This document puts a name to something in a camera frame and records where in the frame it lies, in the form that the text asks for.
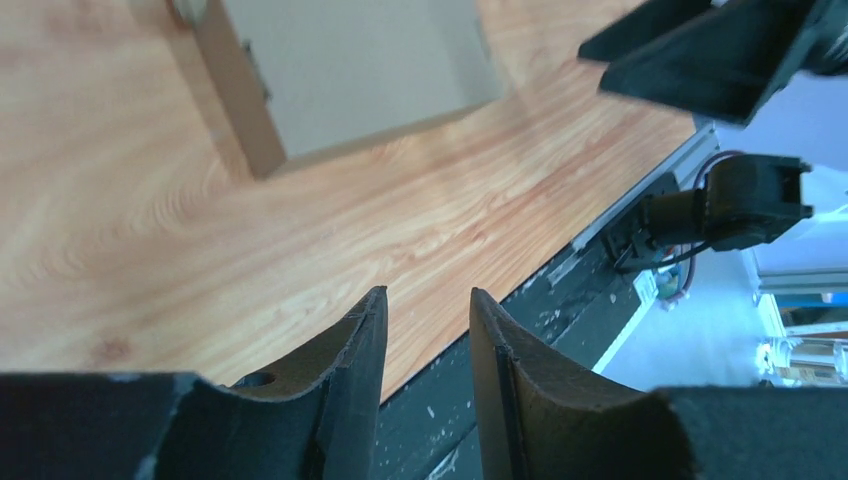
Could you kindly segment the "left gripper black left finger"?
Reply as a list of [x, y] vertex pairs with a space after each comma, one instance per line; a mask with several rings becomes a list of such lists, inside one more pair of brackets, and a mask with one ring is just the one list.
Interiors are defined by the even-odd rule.
[[5, 479], [366, 479], [387, 346], [385, 287], [231, 386], [195, 373], [1, 378]]

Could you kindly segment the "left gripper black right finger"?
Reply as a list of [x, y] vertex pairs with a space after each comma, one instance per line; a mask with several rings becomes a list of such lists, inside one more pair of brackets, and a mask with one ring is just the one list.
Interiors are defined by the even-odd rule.
[[843, 479], [847, 392], [522, 373], [524, 479]]

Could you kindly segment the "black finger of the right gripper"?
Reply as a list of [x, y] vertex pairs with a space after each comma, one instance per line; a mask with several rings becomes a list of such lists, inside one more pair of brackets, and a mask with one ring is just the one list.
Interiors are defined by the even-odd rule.
[[816, 1], [727, 1], [610, 63], [602, 91], [736, 125], [798, 72], [816, 39]]
[[712, 8], [710, 0], [649, 0], [584, 41], [578, 58], [610, 63]]

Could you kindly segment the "brown cardboard paper box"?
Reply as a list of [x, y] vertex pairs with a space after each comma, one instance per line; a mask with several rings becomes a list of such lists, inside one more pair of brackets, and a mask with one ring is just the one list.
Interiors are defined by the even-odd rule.
[[258, 179], [456, 121], [506, 86], [473, 1], [175, 1]]

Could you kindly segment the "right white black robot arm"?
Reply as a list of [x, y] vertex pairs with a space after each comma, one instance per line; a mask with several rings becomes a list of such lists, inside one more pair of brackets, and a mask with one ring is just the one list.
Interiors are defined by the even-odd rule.
[[[804, 64], [843, 1], [647, 1], [585, 40], [578, 55], [606, 64], [599, 87], [701, 117], [747, 125]], [[630, 241], [612, 246], [625, 273], [658, 268], [665, 248], [690, 255], [770, 243], [814, 209], [802, 200], [810, 166], [797, 157], [728, 154], [689, 190], [642, 199]]]

